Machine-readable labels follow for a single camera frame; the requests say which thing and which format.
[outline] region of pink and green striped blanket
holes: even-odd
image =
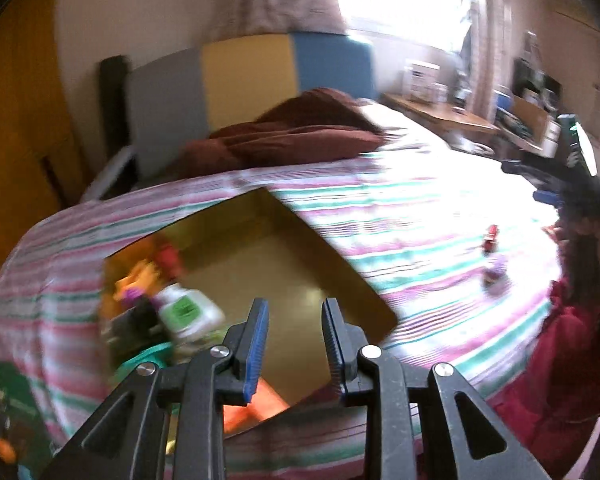
[[[452,152],[414,124],[389,149],[328,164],[235,171],[84,203],[32,228],[0,273],[0,360],[29,378],[63,443],[107,394],[96,313],[102,260],[145,234],[266,186],[346,257],[394,309],[384,347],[429,367],[453,363],[484,396],[523,367],[558,275],[541,231],[554,212],[499,164]],[[482,284],[482,236],[500,228],[507,277]],[[417,414],[414,423],[418,428]],[[245,478],[362,472],[365,414],[314,400],[227,443]]]

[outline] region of brown pillow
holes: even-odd
[[[175,164],[178,178],[194,178],[224,171],[243,170],[246,166],[224,145],[222,139],[192,140]]]
[[[228,149],[246,168],[331,162],[372,152],[382,138],[370,132],[330,126],[314,132],[250,140]]]
[[[258,117],[255,123],[280,122],[287,128],[340,124],[357,130],[380,133],[382,130],[360,112],[356,102],[332,88],[314,88],[287,99]]]
[[[259,134],[280,130],[288,130],[288,125],[285,123],[238,123],[214,131],[209,135],[209,139],[228,139],[245,134]]]

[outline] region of green label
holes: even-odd
[[[160,314],[172,332],[179,332],[200,316],[200,307],[189,296],[183,296],[175,303],[165,306]]]

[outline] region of white bottle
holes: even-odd
[[[549,121],[544,132],[544,140],[542,141],[542,156],[554,158],[555,152],[558,149],[559,137],[560,124],[555,121]]]
[[[199,290],[175,283],[155,299],[160,304],[158,317],[175,342],[196,341],[224,322],[222,310]]]

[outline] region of orange object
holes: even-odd
[[[245,406],[224,407],[224,432],[233,433],[249,418],[250,411]]]
[[[154,296],[160,292],[162,287],[159,283],[158,269],[156,269],[152,262],[140,260],[134,265],[128,276],[125,276],[121,280],[117,280],[116,293],[113,295],[113,299],[122,301],[125,297],[125,291],[132,287],[142,290],[149,296]]]
[[[289,405],[265,380],[258,379],[258,387],[247,407],[258,420],[267,420],[284,412]]]
[[[16,463],[16,450],[13,449],[11,443],[0,437],[0,460],[2,460],[5,464],[15,464]]]
[[[245,424],[250,417],[261,422],[284,412],[289,405],[263,379],[258,379],[258,387],[246,406],[224,407],[224,432],[233,433]]]

